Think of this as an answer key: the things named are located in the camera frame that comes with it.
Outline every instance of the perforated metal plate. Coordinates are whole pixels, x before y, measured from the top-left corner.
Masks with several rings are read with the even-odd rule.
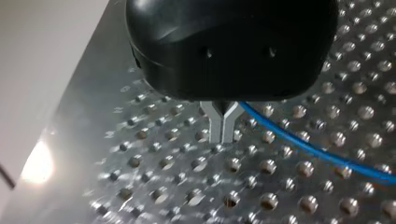
[[[50,198],[73,192],[58,198],[66,215],[31,213],[26,222],[395,222],[395,186],[306,155],[247,114],[237,121],[233,144],[210,145],[199,103],[145,84],[119,24],[122,11],[122,2],[108,6],[52,131],[42,136],[61,164],[57,184],[42,189]],[[315,86],[254,107],[306,141],[396,172],[395,33],[395,1],[340,1],[337,36]],[[27,190],[32,186],[22,183],[19,197]],[[36,211],[50,207],[35,201]],[[24,223],[23,209],[12,204],[6,220]]]

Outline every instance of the hole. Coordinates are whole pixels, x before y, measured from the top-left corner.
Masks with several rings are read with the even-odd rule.
[[[241,168],[241,161],[238,160],[237,158],[232,158],[232,159],[228,160],[227,166],[228,166],[228,170],[231,173],[236,173]]]
[[[340,109],[335,105],[326,107],[326,114],[330,119],[336,119],[340,116]]]
[[[134,156],[131,159],[129,159],[128,164],[132,168],[137,168],[140,166],[141,159],[142,159],[142,156],[140,156],[140,155]]]
[[[352,104],[353,97],[350,96],[349,94],[345,94],[342,97],[340,97],[340,100],[342,103],[344,103],[346,105],[350,105],[350,104]]]
[[[310,161],[303,161],[297,164],[297,173],[304,177],[309,177],[314,173],[314,166]]]
[[[157,106],[156,105],[148,105],[145,108],[145,112],[146,112],[147,115],[153,114],[156,110],[157,110]]]
[[[137,207],[134,207],[131,209],[131,214],[132,216],[134,216],[135,218],[140,217],[140,215],[143,214],[143,205],[139,205]]]
[[[387,218],[396,220],[396,201],[385,201],[381,205],[381,210]]]
[[[162,101],[163,103],[167,103],[167,102],[169,102],[170,100],[172,100],[172,98],[170,98],[169,96],[164,96],[163,98],[161,98],[161,101]]]
[[[361,193],[367,197],[371,197],[375,193],[375,188],[374,188],[373,184],[369,183],[369,182],[362,183],[360,185],[359,189],[360,189]]]
[[[159,150],[161,150],[161,148],[162,148],[161,144],[157,142],[157,143],[153,143],[149,149],[152,152],[158,152]]]
[[[275,141],[275,138],[276,138],[275,134],[271,131],[266,131],[262,135],[262,141],[267,144],[273,143]]]
[[[300,119],[306,114],[306,109],[302,105],[297,105],[293,108],[293,116],[296,119]]]
[[[238,142],[238,141],[240,141],[241,140],[241,138],[242,138],[242,132],[240,131],[240,130],[235,130],[235,131],[233,131],[233,140],[235,141],[235,142]]]
[[[146,99],[145,94],[139,94],[136,96],[136,98],[134,98],[134,101],[137,103],[140,103],[140,102],[144,101],[145,99]]]
[[[285,220],[284,221],[285,224],[298,224],[296,216],[288,216],[288,217],[285,217],[284,220]]]
[[[289,158],[292,153],[293,153],[293,150],[291,150],[291,147],[289,147],[289,146],[281,146],[280,147],[280,155],[283,157],[283,159]]]
[[[364,94],[367,91],[367,86],[362,82],[356,82],[353,84],[352,89],[356,94]]]
[[[332,143],[337,147],[342,147],[347,140],[346,136],[343,133],[332,133],[330,135],[330,139]]]
[[[150,181],[150,179],[152,178],[152,176],[153,176],[152,171],[148,171],[148,172],[145,172],[144,174],[142,174],[141,179],[142,179],[143,182],[146,182],[146,183],[147,183],[147,182]]]
[[[205,157],[200,157],[191,163],[191,167],[194,172],[201,172],[206,168],[206,166],[207,161]]]
[[[381,72],[388,72],[392,68],[392,63],[390,61],[382,61],[378,64],[378,69]]]
[[[366,136],[366,141],[370,147],[376,148],[381,147],[383,139],[378,133],[369,133]]]
[[[374,116],[374,110],[370,106],[362,106],[358,110],[361,119],[371,119]]]
[[[187,204],[189,206],[196,206],[204,199],[204,197],[205,195],[200,189],[193,189],[187,194]]]
[[[392,174],[392,171],[390,170],[390,167],[388,165],[386,165],[386,164],[378,164],[378,165],[375,166],[375,169],[377,169],[379,171],[382,171],[382,172],[385,172],[385,173],[387,173],[389,175]]]
[[[254,187],[256,187],[257,185],[257,179],[256,176],[254,175],[250,175],[245,179],[245,186],[248,189],[254,189]]]
[[[134,192],[131,189],[123,188],[120,189],[119,197],[124,201],[128,201]]]
[[[212,148],[211,148],[211,152],[212,152],[213,154],[218,154],[218,153],[220,153],[220,152],[222,152],[222,151],[224,151],[224,150],[225,150],[225,147],[222,146],[222,145],[216,145],[215,147],[212,147]]]
[[[165,200],[168,198],[168,194],[166,193],[166,188],[161,187],[159,189],[154,190],[151,193],[151,198],[154,200],[154,203],[159,204],[165,202]]]
[[[309,133],[305,131],[298,132],[296,135],[305,142],[309,142],[309,139],[311,138],[311,136],[309,136]]]
[[[306,99],[309,103],[317,104],[320,100],[320,96],[314,94],[314,95],[308,96]]]
[[[300,207],[309,214],[314,214],[318,209],[318,200],[314,196],[305,196],[299,201]]]
[[[119,146],[119,151],[121,152],[126,152],[128,148],[130,147],[131,143],[130,142],[124,142]]]
[[[180,174],[178,174],[178,175],[175,175],[175,177],[174,177],[174,181],[175,181],[178,185],[184,183],[184,181],[186,181],[186,179],[187,179],[187,177],[186,177],[186,174],[185,174],[185,173],[180,173]]]
[[[209,177],[206,180],[206,184],[208,186],[214,187],[214,186],[216,186],[219,183],[219,181],[220,181],[220,176],[219,175],[213,175],[213,176]]]
[[[322,190],[325,191],[326,193],[332,193],[332,190],[334,189],[334,185],[330,180],[326,180],[325,182],[322,182],[320,185]]]
[[[142,68],[142,65],[140,65],[140,62],[139,62],[139,60],[137,60],[136,58],[134,58],[134,61],[136,62],[136,66],[138,67],[138,68]]]
[[[340,202],[340,210],[350,217],[355,217],[359,213],[358,201],[352,198],[343,199]]]
[[[136,138],[143,140],[146,139],[148,137],[148,130],[147,128],[140,130],[137,134],[136,134]]]
[[[352,175],[352,170],[348,167],[336,167],[334,171],[336,175],[343,179],[349,179]]]
[[[274,114],[274,107],[272,105],[265,105],[262,113],[265,117],[269,118]]]
[[[276,164],[273,160],[262,161],[262,163],[260,164],[260,167],[261,167],[262,172],[267,175],[273,174],[276,170]]]
[[[235,207],[240,201],[238,193],[232,191],[227,196],[224,197],[224,205],[228,208]]]
[[[326,94],[334,92],[335,87],[331,82],[325,82],[322,84],[322,91]]]
[[[105,207],[104,205],[100,205],[99,207],[96,208],[96,212],[99,215],[104,216],[105,214],[108,213],[108,208]]]
[[[171,115],[176,117],[181,114],[182,110],[183,110],[183,105],[177,105],[177,106],[171,108],[170,113],[171,113]]]
[[[258,151],[257,147],[254,145],[250,145],[247,149],[246,149],[246,154],[253,156],[254,154],[256,154],[256,152]]]
[[[309,122],[312,129],[323,130],[326,127],[326,122],[321,119],[314,119]]]
[[[249,213],[247,217],[244,218],[244,224],[258,224],[259,220],[256,218],[256,214]]]
[[[126,124],[127,124],[129,127],[133,127],[133,126],[136,125],[137,121],[138,121],[138,118],[137,118],[137,117],[131,117],[130,119],[128,119],[128,120],[126,121]]]
[[[172,142],[175,141],[179,135],[180,132],[178,129],[172,129],[170,132],[166,133],[165,137],[168,139],[168,141]]]
[[[278,200],[275,194],[266,193],[262,196],[261,206],[264,210],[274,210],[276,209]]]
[[[352,132],[356,132],[359,128],[359,123],[356,120],[352,120],[349,122],[349,130]]]
[[[385,131],[387,131],[387,133],[391,133],[395,130],[395,124],[391,120],[384,121],[382,126],[384,127]]]
[[[347,77],[348,77],[347,73],[337,73],[337,74],[335,74],[335,79],[340,80],[340,81],[347,80]]]
[[[186,127],[192,126],[196,122],[195,118],[191,117],[189,119],[184,120],[184,125]]]
[[[396,82],[388,82],[385,84],[385,90],[391,94],[395,95],[396,94]]]
[[[167,156],[165,159],[160,161],[160,166],[163,170],[169,170],[174,163],[173,157]]]
[[[203,142],[207,141],[208,136],[209,136],[209,131],[207,129],[203,129],[202,131],[198,132],[195,135],[195,139],[198,142],[203,143]]]
[[[112,172],[112,173],[110,173],[108,175],[108,179],[113,181],[113,182],[117,181],[119,179],[119,177],[120,177],[120,171],[119,170],[118,171],[114,171],[114,172]]]
[[[290,121],[288,119],[282,119],[279,123],[279,125],[284,128],[284,129],[288,129],[289,125],[290,125]]]
[[[359,70],[361,70],[361,63],[358,61],[352,61],[347,65],[347,68],[349,69],[349,71],[351,72],[358,72]]]
[[[285,191],[294,191],[296,189],[296,184],[294,183],[294,180],[291,178],[286,178],[285,180],[282,181],[282,186]]]

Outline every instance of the black robot housing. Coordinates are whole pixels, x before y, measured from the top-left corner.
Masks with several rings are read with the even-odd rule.
[[[335,34],[334,0],[128,0],[137,65],[178,99],[280,100],[316,80]]]

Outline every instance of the screw hole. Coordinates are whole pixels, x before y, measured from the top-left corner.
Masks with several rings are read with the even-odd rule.
[[[262,172],[266,175],[271,175],[276,170],[276,164],[273,160],[262,161],[260,167],[262,168]]]
[[[303,197],[300,202],[300,207],[309,214],[314,214],[318,208],[318,201],[314,196],[305,196]]]
[[[343,213],[347,214],[350,217],[355,217],[359,212],[358,201],[355,199],[343,199],[340,202],[340,209]]]
[[[128,164],[132,167],[132,168],[137,168],[140,166],[140,162],[141,162],[141,156],[134,156],[133,158],[129,159]]]
[[[229,195],[224,197],[224,205],[228,208],[233,208],[239,203],[239,200],[238,193],[232,191]]]
[[[239,169],[241,168],[241,161],[238,160],[237,158],[232,158],[227,162],[227,166],[228,166],[228,170],[231,173],[236,173],[239,171]]]
[[[265,210],[274,210],[276,209],[278,204],[278,200],[275,194],[266,193],[262,196],[261,206]]]
[[[142,129],[136,134],[136,138],[143,140],[148,137],[148,129]]]
[[[124,201],[127,201],[132,197],[132,194],[133,192],[131,189],[124,188],[124,189],[120,189],[119,197]]]

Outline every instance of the blue cable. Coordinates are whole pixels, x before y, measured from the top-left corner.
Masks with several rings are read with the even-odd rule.
[[[358,164],[354,161],[347,160],[343,157],[337,156],[335,154],[332,154],[330,152],[326,152],[320,148],[317,148],[313,146],[310,143],[307,143],[297,137],[296,135],[289,133],[288,131],[284,130],[283,128],[279,127],[275,123],[273,123],[271,120],[265,118],[262,116],[259,112],[257,112],[252,106],[250,106],[248,103],[240,101],[239,104],[242,106],[242,108],[245,109],[245,111],[253,117],[255,120],[257,120],[261,125],[265,126],[268,130],[272,131],[273,133],[277,134],[278,136],[281,136],[282,138],[292,142],[294,145],[297,147],[300,147],[304,149],[305,151],[322,158],[323,160],[330,161],[332,163],[348,167],[353,171],[356,171],[358,173],[361,173],[362,175],[367,175],[370,177],[373,177],[375,179],[381,179],[385,181],[386,183],[394,184],[396,183],[396,175],[390,175],[388,173],[376,170],[373,167],[366,166],[363,164]]]

